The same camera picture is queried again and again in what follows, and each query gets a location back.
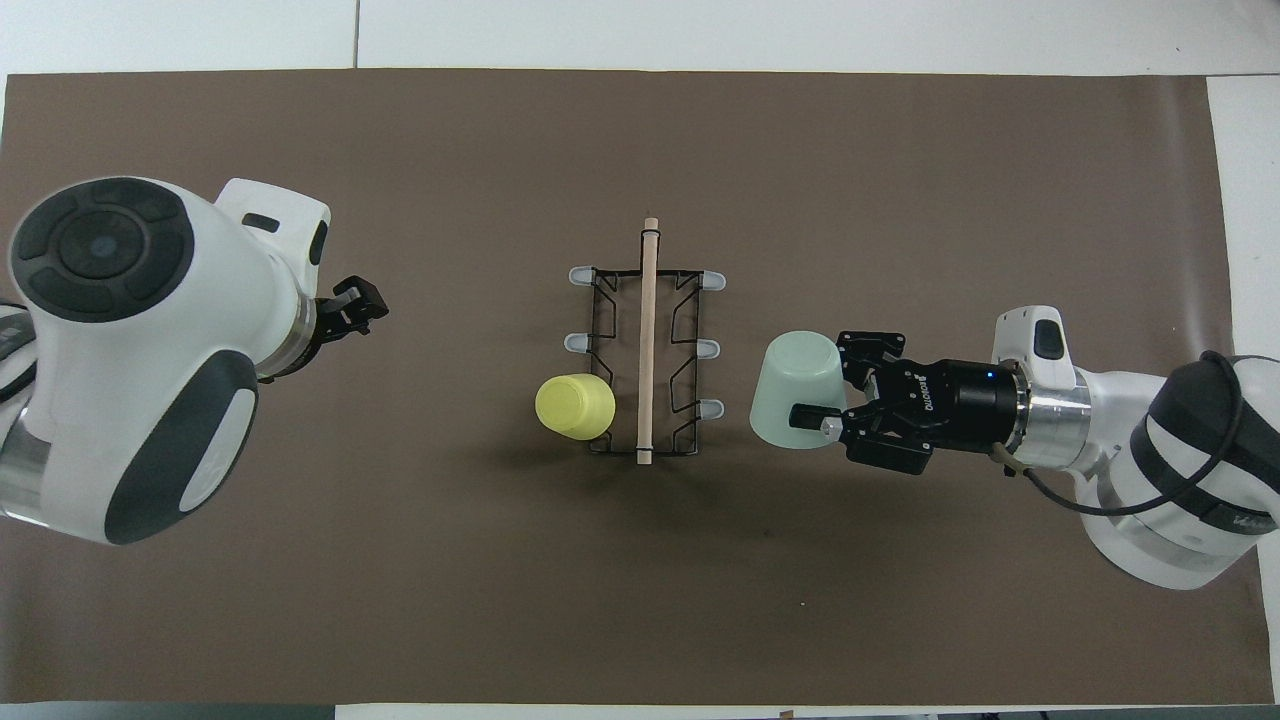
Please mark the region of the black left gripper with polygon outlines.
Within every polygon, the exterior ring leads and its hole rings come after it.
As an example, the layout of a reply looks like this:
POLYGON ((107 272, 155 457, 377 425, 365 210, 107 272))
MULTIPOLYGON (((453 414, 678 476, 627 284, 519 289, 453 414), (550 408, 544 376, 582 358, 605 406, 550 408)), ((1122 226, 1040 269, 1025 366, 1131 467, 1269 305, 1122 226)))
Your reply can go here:
POLYGON ((371 322, 389 314, 389 307, 378 287, 362 277, 344 278, 334 286, 334 299, 315 301, 317 315, 314 343, 316 345, 334 342, 351 333, 369 334, 371 322))

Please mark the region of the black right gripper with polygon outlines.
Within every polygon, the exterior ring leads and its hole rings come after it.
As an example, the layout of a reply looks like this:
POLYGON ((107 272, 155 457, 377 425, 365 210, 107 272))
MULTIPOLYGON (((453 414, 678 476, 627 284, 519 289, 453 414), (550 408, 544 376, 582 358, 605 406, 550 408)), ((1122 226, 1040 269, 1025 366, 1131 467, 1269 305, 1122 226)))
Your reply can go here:
POLYGON ((879 370, 879 400, 840 411, 795 404, 790 425, 818 430, 846 447, 852 462, 913 475, 925 470, 934 447, 986 454, 1012 436, 1018 382, 1011 369, 986 363, 900 360, 905 336, 841 331, 844 379, 865 386, 879 370))

